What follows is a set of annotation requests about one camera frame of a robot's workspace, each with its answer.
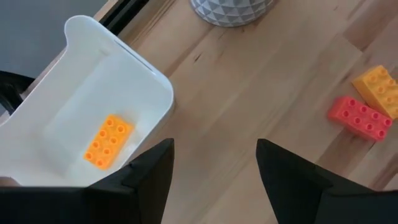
geometric patterned pot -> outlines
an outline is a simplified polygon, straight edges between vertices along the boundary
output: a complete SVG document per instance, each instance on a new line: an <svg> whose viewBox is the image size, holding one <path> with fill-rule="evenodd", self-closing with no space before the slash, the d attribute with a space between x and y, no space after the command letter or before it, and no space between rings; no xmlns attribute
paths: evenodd
<svg viewBox="0 0 398 224"><path fill-rule="evenodd" d="M191 5L202 19L211 24L236 27L262 16L273 2L274 0L191 0Z"/></svg>

yellow toy brick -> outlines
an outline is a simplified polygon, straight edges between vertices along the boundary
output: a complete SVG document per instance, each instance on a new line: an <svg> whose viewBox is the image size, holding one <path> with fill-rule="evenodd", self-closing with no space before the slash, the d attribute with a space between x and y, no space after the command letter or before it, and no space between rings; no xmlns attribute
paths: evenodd
<svg viewBox="0 0 398 224"><path fill-rule="evenodd" d="M109 115L85 152L84 159L99 169L109 168L134 127L116 115Z"/></svg>
<svg viewBox="0 0 398 224"><path fill-rule="evenodd" d="M356 78L353 85L370 107L392 119L398 117L398 85L382 65Z"/></svg>

red toy brick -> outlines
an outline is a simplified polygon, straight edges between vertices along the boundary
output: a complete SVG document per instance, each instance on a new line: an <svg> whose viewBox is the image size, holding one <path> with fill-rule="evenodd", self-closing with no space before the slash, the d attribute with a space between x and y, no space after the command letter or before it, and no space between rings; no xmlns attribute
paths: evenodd
<svg viewBox="0 0 398 224"><path fill-rule="evenodd" d="M329 119L366 139L381 141L392 125L391 118L350 96L337 98L328 113Z"/></svg>

lego brick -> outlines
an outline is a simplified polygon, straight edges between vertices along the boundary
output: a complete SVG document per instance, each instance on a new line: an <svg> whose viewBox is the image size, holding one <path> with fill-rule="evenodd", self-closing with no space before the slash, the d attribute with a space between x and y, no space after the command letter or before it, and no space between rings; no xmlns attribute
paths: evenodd
<svg viewBox="0 0 398 224"><path fill-rule="evenodd" d="M381 141L392 125L392 119L350 96L337 98L328 112L329 119L339 122L366 139Z"/></svg>
<svg viewBox="0 0 398 224"><path fill-rule="evenodd" d="M84 159L99 169L109 168L134 127L116 115L109 115L88 146Z"/></svg>
<svg viewBox="0 0 398 224"><path fill-rule="evenodd" d="M353 80L365 102L380 113L398 117L398 85L383 66L377 66Z"/></svg>

white plastic bin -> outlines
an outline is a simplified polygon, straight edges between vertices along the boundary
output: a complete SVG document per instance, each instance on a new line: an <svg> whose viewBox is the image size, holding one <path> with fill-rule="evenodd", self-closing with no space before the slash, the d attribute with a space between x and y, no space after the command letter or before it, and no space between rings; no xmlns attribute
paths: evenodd
<svg viewBox="0 0 398 224"><path fill-rule="evenodd" d="M65 24L62 58L0 126L0 176L29 186L87 186L120 169L173 105L169 80L100 23ZM134 132L108 170L83 159L109 114Z"/></svg>

